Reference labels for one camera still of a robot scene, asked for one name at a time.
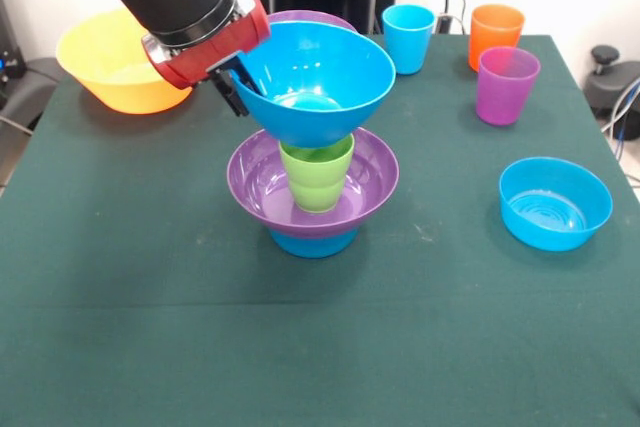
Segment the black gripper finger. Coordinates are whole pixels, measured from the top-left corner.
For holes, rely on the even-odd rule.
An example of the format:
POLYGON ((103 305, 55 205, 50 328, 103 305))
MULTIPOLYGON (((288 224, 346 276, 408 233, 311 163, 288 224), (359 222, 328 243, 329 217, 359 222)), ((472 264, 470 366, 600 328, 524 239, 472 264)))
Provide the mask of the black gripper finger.
POLYGON ((254 94, 265 97, 264 88, 251 73, 243 53, 236 53, 229 60, 229 78, 234 91, 238 91, 239 86, 244 86, 254 94))
POLYGON ((214 84, 221 97, 226 101, 237 117, 246 117, 249 110, 239 97, 232 77, 226 70, 214 69, 208 72, 209 79, 214 84))

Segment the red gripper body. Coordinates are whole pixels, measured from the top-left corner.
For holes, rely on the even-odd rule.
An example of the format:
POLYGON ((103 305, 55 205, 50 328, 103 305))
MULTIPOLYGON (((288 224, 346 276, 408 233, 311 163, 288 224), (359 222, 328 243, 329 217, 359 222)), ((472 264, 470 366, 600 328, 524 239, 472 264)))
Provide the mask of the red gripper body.
POLYGON ((155 70, 178 89, 191 87, 238 53, 248 53, 270 36, 270 24, 261 0, 221 0, 219 7, 227 17, 215 28, 209 17, 191 25, 176 46, 159 35, 145 34, 142 46, 155 70))

